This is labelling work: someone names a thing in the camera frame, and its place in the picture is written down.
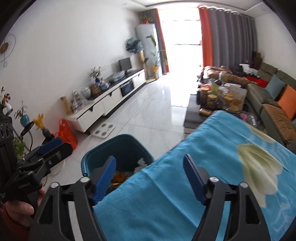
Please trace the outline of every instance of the ceiling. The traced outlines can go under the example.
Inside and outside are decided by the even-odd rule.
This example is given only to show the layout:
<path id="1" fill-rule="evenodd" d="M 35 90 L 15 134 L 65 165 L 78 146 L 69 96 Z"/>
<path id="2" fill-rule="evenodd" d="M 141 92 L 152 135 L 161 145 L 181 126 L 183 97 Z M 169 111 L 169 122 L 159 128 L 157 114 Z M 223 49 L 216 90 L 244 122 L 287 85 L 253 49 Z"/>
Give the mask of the ceiling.
<path id="1" fill-rule="evenodd" d="M 252 17 L 258 17 L 267 13 L 272 13 L 261 0 L 209 0 L 209 1 L 193 1 L 193 0 L 112 0 L 112 4 L 131 9 L 133 11 L 142 12 L 152 8 L 175 8 L 175 7 L 197 7 L 205 5 L 209 7 L 218 7 L 241 12 Z"/>

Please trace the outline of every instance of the teal laundry basket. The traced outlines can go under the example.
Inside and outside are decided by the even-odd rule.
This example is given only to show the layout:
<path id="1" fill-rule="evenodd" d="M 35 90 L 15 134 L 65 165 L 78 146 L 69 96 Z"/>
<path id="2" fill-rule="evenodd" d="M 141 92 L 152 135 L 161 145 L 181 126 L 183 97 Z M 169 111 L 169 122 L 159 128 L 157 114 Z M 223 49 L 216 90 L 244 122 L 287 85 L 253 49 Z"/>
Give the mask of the teal laundry basket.
<path id="1" fill-rule="evenodd" d="M 136 138 L 123 134 L 105 141 L 83 156 L 83 176 L 89 177 L 94 169 L 102 167 L 109 156 L 116 158 L 116 171 L 119 172 L 133 172 L 141 158 L 148 165 L 154 162 L 154 158 Z"/>

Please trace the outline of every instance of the white tile floor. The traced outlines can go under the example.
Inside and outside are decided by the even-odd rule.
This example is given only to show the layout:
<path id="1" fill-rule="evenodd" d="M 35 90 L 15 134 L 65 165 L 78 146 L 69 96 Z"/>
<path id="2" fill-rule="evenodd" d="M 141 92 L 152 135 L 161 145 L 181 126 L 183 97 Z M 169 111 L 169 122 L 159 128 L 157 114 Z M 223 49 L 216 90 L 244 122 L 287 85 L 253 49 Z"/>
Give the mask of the white tile floor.
<path id="1" fill-rule="evenodd" d="M 76 182 L 82 177 L 80 162 L 84 154 L 119 134 L 134 136 L 155 160 L 158 159 L 183 139 L 186 107 L 190 94 L 196 93 L 196 89 L 196 77 L 178 74 L 168 74 L 145 85 L 110 118 L 100 118 L 91 127 L 91 131 L 94 131 L 106 120 L 115 123 L 115 129 L 106 139 L 75 132 L 77 148 L 64 162 L 51 169 L 45 188 L 53 181 L 61 185 Z M 70 214 L 74 217 L 71 217 L 71 222 L 76 240 L 82 240 L 74 205 L 70 205 Z"/>

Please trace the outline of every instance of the orange pillow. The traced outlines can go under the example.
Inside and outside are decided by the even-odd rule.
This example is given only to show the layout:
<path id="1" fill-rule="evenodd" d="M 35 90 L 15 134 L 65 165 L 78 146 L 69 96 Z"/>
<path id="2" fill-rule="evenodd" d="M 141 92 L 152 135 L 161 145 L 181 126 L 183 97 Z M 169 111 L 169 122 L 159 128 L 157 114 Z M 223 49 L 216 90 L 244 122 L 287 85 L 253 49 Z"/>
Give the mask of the orange pillow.
<path id="1" fill-rule="evenodd" d="M 286 112 L 289 119 L 292 120 L 296 114 L 296 90 L 287 85 L 278 104 Z"/>

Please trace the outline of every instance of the green sofa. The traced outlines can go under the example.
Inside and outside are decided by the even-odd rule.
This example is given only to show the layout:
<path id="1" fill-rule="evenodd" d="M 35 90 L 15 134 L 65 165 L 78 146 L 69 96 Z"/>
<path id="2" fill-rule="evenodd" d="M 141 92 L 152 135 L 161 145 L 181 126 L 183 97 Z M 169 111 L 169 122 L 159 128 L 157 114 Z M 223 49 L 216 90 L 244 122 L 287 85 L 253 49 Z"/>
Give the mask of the green sofa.
<path id="1" fill-rule="evenodd" d="M 279 79 L 296 90 L 295 79 L 267 63 L 262 63 L 258 74 L 268 82 L 275 74 Z M 248 84 L 247 89 L 247 99 L 258 116 L 260 116 L 267 134 L 296 154 L 296 129 L 277 103 L 284 92 L 284 88 L 275 100 L 272 99 L 271 95 L 264 88 L 258 85 Z"/>

